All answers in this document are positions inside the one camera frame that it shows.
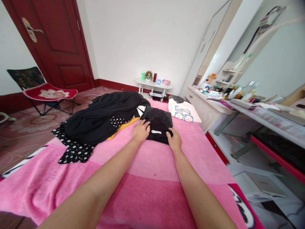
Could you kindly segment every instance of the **red seat cushion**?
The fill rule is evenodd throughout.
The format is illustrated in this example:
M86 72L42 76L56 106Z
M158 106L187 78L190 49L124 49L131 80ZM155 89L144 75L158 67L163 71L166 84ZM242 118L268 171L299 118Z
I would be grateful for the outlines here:
M23 94L34 100L58 101L61 99L73 99L77 95L77 90L60 89L49 83L44 83L36 87L25 89Z

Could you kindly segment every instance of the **forearm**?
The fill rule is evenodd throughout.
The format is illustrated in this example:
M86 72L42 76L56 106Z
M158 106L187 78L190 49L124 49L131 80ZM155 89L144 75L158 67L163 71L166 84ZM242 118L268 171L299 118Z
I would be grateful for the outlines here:
M173 152L177 173L196 225L201 228L236 228L208 186L182 151Z
M96 228L140 144L136 140L127 143L58 206L39 228Z

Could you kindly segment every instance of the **yellow fabric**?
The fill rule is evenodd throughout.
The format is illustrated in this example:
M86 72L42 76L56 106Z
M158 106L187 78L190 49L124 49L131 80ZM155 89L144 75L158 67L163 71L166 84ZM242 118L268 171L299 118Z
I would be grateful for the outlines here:
M128 123L124 123L124 124L120 125L117 132L119 132L120 130L124 129L125 127L128 127L129 125L133 124L135 121L139 120L139 118L140 117L132 118ZM112 136L110 136L109 138L107 138L107 140L113 139L114 136L117 134L117 132L115 134L113 134Z

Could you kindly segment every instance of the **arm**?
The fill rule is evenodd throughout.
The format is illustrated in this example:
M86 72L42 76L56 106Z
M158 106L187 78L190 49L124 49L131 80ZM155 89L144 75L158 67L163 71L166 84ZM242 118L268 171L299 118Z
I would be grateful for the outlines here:
M78 187L39 226L45 228L96 228L101 214L128 169L141 143L150 132L149 123L140 120L132 139L116 155Z
M178 131L174 128L169 129L173 132L173 137L166 133L169 146L173 151L177 173L197 227L237 228L184 155Z

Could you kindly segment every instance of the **bed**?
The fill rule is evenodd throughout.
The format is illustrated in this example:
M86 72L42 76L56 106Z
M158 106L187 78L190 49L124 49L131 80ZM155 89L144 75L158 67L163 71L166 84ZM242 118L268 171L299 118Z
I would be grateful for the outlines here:
M149 100L167 111L167 104ZM54 138L0 182L0 211L48 215L131 138L136 123L98 144L86 163L58 164L66 147ZM182 149L238 228L264 228L236 181L196 123L173 118ZM196 228L168 145L146 140L109 200L97 228Z

